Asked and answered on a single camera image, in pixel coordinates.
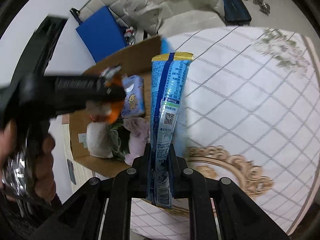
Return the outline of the person's left hand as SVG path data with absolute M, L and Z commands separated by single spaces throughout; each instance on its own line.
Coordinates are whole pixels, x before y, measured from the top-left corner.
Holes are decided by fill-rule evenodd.
M 8 122 L 5 129 L 1 129 L 1 174 L 2 168 L 8 156 L 16 146 L 16 124 L 13 120 Z M 47 203 L 51 202 L 56 195 L 56 183 L 53 175 L 54 158 L 52 150 L 55 140 L 48 133 L 42 144 L 42 154 L 35 160 L 36 183 L 35 193 Z

